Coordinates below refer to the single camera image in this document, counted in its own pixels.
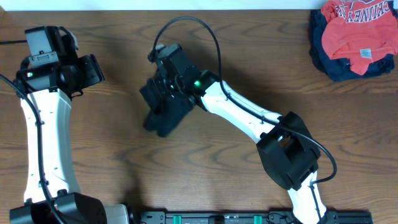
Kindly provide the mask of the black t-shirt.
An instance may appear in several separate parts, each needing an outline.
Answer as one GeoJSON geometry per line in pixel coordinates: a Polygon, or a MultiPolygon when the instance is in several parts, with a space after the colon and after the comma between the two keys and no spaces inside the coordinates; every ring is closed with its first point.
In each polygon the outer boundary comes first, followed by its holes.
{"type": "Polygon", "coordinates": [[[187,95],[187,99],[167,97],[156,100],[150,92],[150,81],[139,90],[140,94],[148,104],[150,111],[144,121],[143,127],[148,131],[155,131],[160,137],[167,137],[191,112],[195,106],[195,99],[187,95]]]}

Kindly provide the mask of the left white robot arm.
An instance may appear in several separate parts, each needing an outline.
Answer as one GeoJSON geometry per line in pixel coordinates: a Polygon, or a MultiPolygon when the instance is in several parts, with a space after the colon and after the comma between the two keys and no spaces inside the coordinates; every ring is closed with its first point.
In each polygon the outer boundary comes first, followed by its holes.
{"type": "Polygon", "coordinates": [[[73,169],[72,99],[104,80],[95,56],[79,57],[64,27],[27,29],[25,37],[30,55],[11,86],[24,112],[29,166],[24,204],[9,212],[11,223],[130,223],[125,204],[83,195],[73,169]]]}

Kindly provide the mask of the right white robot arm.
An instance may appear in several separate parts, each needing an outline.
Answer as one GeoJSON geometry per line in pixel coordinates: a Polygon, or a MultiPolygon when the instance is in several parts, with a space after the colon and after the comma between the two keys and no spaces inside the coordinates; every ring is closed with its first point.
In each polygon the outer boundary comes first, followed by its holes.
{"type": "Polygon", "coordinates": [[[247,100],[211,71],[199,70],[178,44],[158,45],[148,59],[157,70],[141,89],[150,105],[146,129],[166,137],[195,106],[224,118],[256,143],[265,172],[287,190],[294,217],[301,223],[326,220],[316,183],[320,145],[301,117],[247,100]]]}

